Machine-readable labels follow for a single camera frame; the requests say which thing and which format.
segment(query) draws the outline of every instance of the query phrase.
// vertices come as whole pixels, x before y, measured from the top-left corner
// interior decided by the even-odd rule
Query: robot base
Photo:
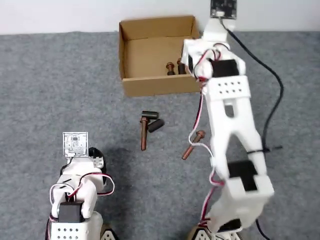
[[[244,240],[237,232],[217,233],[212,236],[206,228],[195,226],[187,240]]]
[[[118,236],[107,224],[103,224],[101,227],[100,240],[119,240]]]

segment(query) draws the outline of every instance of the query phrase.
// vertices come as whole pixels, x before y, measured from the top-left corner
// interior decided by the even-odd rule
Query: black cylinder
[[[179,74],[186,74],[186,65],[184,65],[183,63],[179,63],[178,73]]]
[[[141,117],[156,120],[159,118],[159,113],[157,111],[142,111]]]
[[[161,128],[163,125],[165,125],[165,121],[163,121],[162,119],[155,120],[154,122],[149,123],[148,131],[149,133],[152,133],[155,130],[158,130],[159,128]]]

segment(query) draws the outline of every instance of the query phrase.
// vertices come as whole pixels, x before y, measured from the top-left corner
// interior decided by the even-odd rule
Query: white wall
[[[320,0],[238,0],[238,31],[320,31]],[[123,19],[195,15],[210,0],[0,0],[0,34],[111,32]]]

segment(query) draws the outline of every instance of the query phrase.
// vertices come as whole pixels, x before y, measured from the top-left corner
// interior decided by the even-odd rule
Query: rusty bolt
[[[206,135],[205,131],[203,131],[203,130],[197,131],[196,132],[196,137],[193,139],[192,142],[193,143],[198,143],[201,139],[203,139],[205,137],[205,135]],[[191,154],[191,152],[193,151],[194,148],[195,148],[194,146],[190,145],[187,148],[187,150],[184,152],[184,154],[182,156],[182,159],[186,160],[189,157],[189,155]]]
[[[141,151],[147,149],[147,126],[148,126],[148,118],[141,117]]]
[[[168,69],[167,75],[175,75],[175,72],[174,72],[175,65],[172,62],[168,62],[165,67]]]

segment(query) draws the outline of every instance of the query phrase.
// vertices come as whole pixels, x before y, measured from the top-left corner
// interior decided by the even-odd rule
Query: black cable
[[[268,127],[269,127],[269,123],[270,123],[270,120],[271,118],[273,117],[275,111],[277,110],[283,96],[284,96],[284,90],[285,90],[285,87],[284,87],[284,84],[282,83],[281,81],[281,78],[278,76],[278,74],[272,70],[269,66],[267,66],[264,62],[262,62],[259,58],[257,58],[241,41],[240,39],[232,32],[230,31],[228,28],[226,28],[226,26],[224,25],[223,23],[223,20],[222,18],[219,19],[220,20],[220,23],[221,25],[223,26],[223,28],[230,34],[230,36],[246,51],[246,53],[249,54],[250,57],[252,57],[258,64],[260,64],[261,66],[263,66],[264,68],[266,68],[270,73],[272,73],[273,76],[275,76],[277,82],[279,83],[279,86],[280,86],[280,94],[273,106],[273,108],[271,109],[268,117],[266,118],[266,121],[264,123],[264,126],[263,126],[263,132],[262,132],[262,136],[261,136],[261,142],[262,142],[262,150],[254,150],[254,151],[250,151],[248,152],[248,154],[251,154],[251,153],[256,153],[256,152],[264,152],[264,153],[267,153],[267,152],[270,152],[270,148],[267,147],[267,130],[268,130]],[[277,146],[275,147],[275,149],[281,149],[282,146]],[[269,237],[267,237],[267,235],[265,235],[265,233],[262,231],[261,227],[260,227],[260,224],[259,224],[259,220],[256,219],[255,220],[255,223],[256,223],[256,226],[258,228],[258,231],[259,233],[266,239],[266,240],[271,240]]]
[[[50,219],[48,218],[48,221],[46,222],[46,227],[45,227],[44,240],[48,240],[49,239],[49,234],[48,234],[49,222],[50,222]]]
[[[64,173],[64,170],[71,164],[73,157],[70,159],[70,162],[68,162],[66,165],[62,166],[60,169],[60,176]]]
[[[266,240],[271,240],[271,239],[270,239],[269,237],[267,237],[267,235],[265,235],[265,233],[262,231],[258,219],[255,220],[255,224],[256,224],[256,227],[258,228],[259,233],[260,233]]]

